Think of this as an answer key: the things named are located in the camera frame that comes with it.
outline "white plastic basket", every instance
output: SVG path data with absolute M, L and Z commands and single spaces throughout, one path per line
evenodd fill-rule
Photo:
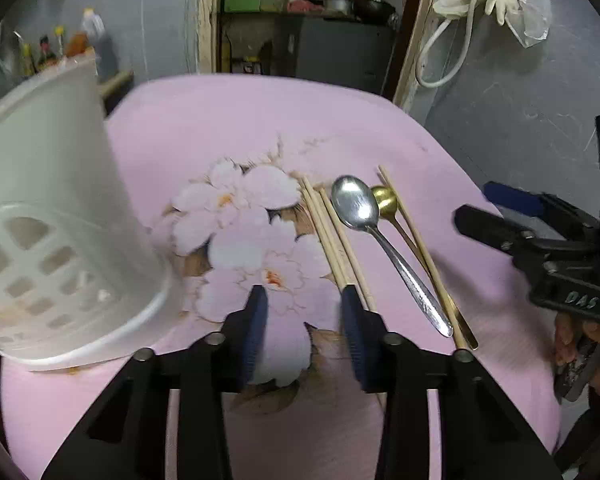
M 0 354 L 32 370 L 131 354 L 173 324 L 180 283 L 134 217 L 93 58 L 0 101 Z

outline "human hand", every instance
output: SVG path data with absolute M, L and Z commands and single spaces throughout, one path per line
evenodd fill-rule
M 567 364 L 576 358 L 575 325 L 578 322 L 568 314 L 558 313 L 555 317 L 555 362 L 558 366 Z M 582 331 L 593 341 L 600 343 L 600 324 L 585 321 L 582 323 Z M 600 395 L 600 368 L 589 384 Z

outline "screw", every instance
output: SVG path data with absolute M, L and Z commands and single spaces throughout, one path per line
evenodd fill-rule
M 402 336 L 395 332 L 387 332 L 384 334 L 382 341 L 389 346 L 398 346 L 402 344 Z
M 459 349 L 454 352 L 454 357 L 461 363 L 470 363 L 474 360 L 474 355 L 468 350 Z
M 150 348 L 141 348 L 139 350 L 136 350 L 136 352 L 134 353 L 134 359 L 136 361 L 140 361 L 140 362 L 148 361 L 154 355 L 155 355 L 154 351 L 151 350 Z
M 205 343 L 211 346 L 218 346 L 224 343 L 224 334 L 221 332 L 212 332 L 205 337 Z
M 545 262 L 544 264 L 542 264 L 542 266 L 544 267 L 544 270 L 546 270 L 550 274 L 553 274 L 554 272 L 558 271 L 558 266 L 553 262 Z

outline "green box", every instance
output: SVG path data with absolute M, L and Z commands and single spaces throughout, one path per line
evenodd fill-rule
M 258 12 L 260 0 L 224 0 L 224 12 Z

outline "black clamp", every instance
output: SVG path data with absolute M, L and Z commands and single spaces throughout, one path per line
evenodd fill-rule
M 246 307 L 229 314 L 186 350 L 138 350 L 64 441 L 43 480 L 162 480 L 169 393 L 180 390 L 177 475 L 231 480 L 221 393 L 252 375 L 267 315 L 254 286 Z M 342 316 L 355 375 L 368 393 L 385 392 L 376 480 L 429 479 L 427 390 L 440 398 L 443 480 L 560 480 L 524 417 L 471 352 L 420 350 L 365 311 L 353 285 Z
M 526 226 L 469 205 L 455 212 L 458 231 L 512 256 L 529 283 L 531 303 L 600 322 L 600 222 L 554 195 L 496 182 L 485 184 L 483 191 L 490 202 L 541 219 L 565 240 L 539 238 Z M 582 330 L 576 337 L 578 356 L 555 381 L 556 394 L 571 401 L 600 365 L 600 345 Z

